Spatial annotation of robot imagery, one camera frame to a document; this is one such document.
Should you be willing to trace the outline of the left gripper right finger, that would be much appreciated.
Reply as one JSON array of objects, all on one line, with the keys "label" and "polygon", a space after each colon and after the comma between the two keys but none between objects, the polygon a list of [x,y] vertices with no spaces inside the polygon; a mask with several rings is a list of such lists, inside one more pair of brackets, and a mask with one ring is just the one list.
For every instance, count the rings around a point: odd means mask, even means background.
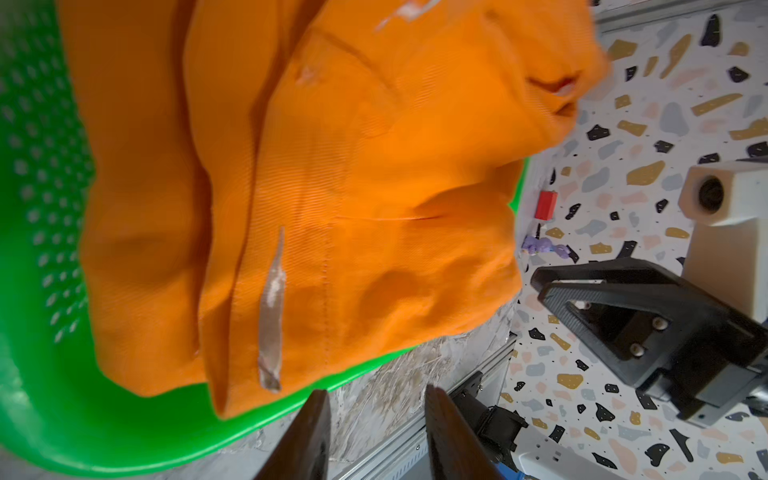
[{"label": "left gripper right finger", "polygon": [[434,479],[502,479],[445,390],[427,385],[424,409],[430,470]]}]

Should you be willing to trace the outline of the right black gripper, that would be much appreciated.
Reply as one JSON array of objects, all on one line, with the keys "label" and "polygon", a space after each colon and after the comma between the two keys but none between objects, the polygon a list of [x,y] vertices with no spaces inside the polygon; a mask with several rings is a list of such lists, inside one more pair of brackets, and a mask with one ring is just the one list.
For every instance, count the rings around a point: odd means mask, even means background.
[{"label": "right black gripper", "polygon": [[767,416],[767,324],[652,262],[539,267],[538,299],[624,383],[701,428]]}]

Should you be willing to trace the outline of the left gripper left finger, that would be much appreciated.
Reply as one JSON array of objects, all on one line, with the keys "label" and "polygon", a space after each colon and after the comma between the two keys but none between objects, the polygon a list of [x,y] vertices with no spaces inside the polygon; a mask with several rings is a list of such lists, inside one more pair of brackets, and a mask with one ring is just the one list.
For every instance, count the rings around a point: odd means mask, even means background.
[{"label": "left gripper left finger", "polygon": [[328,391],[314,390],[254,479],[327,479],[331,420]]}]

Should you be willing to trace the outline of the orange pants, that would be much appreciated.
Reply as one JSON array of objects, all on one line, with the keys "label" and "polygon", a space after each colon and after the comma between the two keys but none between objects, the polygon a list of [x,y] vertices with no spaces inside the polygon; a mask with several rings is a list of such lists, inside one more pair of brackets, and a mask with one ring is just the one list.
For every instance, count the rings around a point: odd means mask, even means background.
[{"label": "orange pants", "polygon": [[609,62],[586,1],[60,1],[97,364],[231,418],[488,320],[522,162]]}]

